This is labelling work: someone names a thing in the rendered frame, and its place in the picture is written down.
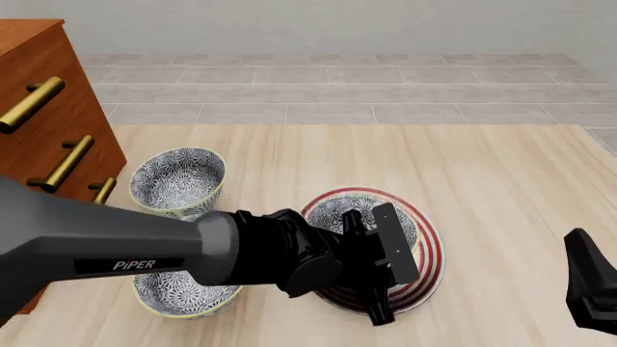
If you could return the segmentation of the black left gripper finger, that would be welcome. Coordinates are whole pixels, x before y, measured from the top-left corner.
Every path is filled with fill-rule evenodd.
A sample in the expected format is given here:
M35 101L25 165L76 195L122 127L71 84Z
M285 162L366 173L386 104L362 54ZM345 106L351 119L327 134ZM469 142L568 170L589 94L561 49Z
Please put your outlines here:
M362 221L359 210L349 210L342 214L343 233L366 233L367 228Z
M362 302L373 326L385 326L394 322L394 313L389 308L388 289L383 285L364 288Z

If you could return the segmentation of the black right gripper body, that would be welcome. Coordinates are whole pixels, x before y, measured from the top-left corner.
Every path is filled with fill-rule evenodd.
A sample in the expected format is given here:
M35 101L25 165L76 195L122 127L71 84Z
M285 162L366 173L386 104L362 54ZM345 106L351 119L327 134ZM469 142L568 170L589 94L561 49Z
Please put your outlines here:
M595 331L617 331L617 297L567 297L576 325Z

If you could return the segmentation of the wooden cabinet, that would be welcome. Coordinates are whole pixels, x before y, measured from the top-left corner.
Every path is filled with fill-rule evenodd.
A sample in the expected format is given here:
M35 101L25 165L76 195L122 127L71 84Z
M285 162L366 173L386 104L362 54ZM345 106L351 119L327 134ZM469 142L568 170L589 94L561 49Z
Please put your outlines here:
M68 39L63 25L61 19L0 19L0 57L29 40L49 38L53 34L60 34ZM12 196L16 190L15 184L19 183L0 174L0 254L5 249L5 233L13 230L13 224L9 223L8 219L9 214L16 210Z

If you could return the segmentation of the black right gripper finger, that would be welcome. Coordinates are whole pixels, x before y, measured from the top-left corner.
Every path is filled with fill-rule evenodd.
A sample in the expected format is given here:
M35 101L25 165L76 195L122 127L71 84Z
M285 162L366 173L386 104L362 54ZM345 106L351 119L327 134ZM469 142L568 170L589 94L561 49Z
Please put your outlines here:
M568 264L567 297L617 297L617 269L591 236L577 227L564 236Z

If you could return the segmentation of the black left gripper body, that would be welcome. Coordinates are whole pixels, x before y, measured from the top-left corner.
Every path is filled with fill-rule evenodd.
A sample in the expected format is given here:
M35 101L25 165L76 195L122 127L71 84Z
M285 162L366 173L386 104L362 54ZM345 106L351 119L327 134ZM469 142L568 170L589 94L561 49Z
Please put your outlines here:
M342 263L342 271L335 284L343 288L385 287L389 283L382 243L377 234L347 232L339 237L336 253Z

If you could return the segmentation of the patterned black white bowl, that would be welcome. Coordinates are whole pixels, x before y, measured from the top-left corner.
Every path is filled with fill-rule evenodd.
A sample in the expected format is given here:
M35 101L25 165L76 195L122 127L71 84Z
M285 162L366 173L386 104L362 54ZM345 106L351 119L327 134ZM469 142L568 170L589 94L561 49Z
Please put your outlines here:
M368 193L350 193L321 199L308 211L305 219L313 227L320 227L334 233L343 233L343 213L349 210L358 210L362 216L362 223L368 230L372 230L377 227L372 213L373 208L387 202L390 202L394 207L408 245L411 249L415 248L418 230L411 213L402 204L380 196Z
M187 271L142 274L133 277L138 302L162 317L197 320L210 317L239 297L242 285L199 285Z
M129 195L146 213L194 222L213 209L226 170L225 160L210 149L169 149L149 158L131 175Z

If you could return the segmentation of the plate with red rings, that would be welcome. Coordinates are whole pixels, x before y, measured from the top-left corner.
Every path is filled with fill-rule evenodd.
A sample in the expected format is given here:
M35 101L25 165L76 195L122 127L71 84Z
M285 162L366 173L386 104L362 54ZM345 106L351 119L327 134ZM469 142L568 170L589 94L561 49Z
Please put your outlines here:
M416 262L419 276L415 282L397 284L389 289L389 307L394 314L401 314L420 306L435 293L445 273L445 249L440 235L426 217L408 201L391 193L368 187L344 187L323 193L306 204L301 210L301 215L305 218L309 210L321 199L350 193L368 193L391 199L402 204L411 213L416 222L418 239L416 247L410 248L410 250Z

